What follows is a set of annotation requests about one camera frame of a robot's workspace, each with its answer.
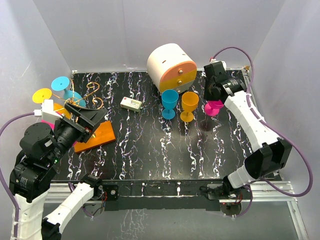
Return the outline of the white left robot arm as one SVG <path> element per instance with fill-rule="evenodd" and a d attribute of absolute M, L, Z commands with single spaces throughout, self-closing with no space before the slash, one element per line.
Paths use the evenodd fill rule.
<path fill-rule="evenodd" d="M 70 195 L 50 214 L 43 216 L 44 204 L 57 164 L 75 142 L 86 143 L 105 119 L 105 109 L 88 109 L 71 103 L 65 109 L 75 116 L 68 119 L 42 104 L 42 121 L 29 126 L 20 140 L 21 152 L 10 174 L 14 215 L 11 239 L 59 240 L 77 211 L 90 199 L 103 195 L 102 180 L 86 174 Z"/>

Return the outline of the pink wine glass front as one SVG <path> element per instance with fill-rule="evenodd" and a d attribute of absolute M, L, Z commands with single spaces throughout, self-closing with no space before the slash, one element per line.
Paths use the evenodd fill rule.
<path fill-rule="evenodd" d="M 204 106 L 204 112 L 206 115 L 210 117 L 214 117 L 219 114 L 220 109 L 224 107 L 224 104 L 218 101 L 208 101 L 207 104 Z"/>

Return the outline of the blue wine glass front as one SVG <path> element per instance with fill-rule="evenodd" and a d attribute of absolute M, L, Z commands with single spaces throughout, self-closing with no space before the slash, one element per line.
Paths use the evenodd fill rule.
<path fill-rule="evenodd" d="M 173 89 L 165 90 L 161 95 L 162 105 L 164 107 L 162 111 L 162 117 L 166 120 L 171 120 L 175 117 L 176 112 L 174 108 L 176 107 L 179 100 L 179 94 Z"/>

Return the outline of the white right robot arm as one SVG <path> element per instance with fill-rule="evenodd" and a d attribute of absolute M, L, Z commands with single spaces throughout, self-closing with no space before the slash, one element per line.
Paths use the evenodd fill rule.
<path fill-rule="evenodd" d="M 224 61 L 212 59 L 204 66 L 204 72 L 204 112 L 214 117 L 226 107 L 245 132 L 253 151 L 243 166 L 225 176 L 222 186 L 215 189 L 216 194 L 233 199 L 245 185 L 284 168 L 292 145 L 262 124 L 264 118 L 254 106 L 245 82 L 229 76 Z"/>

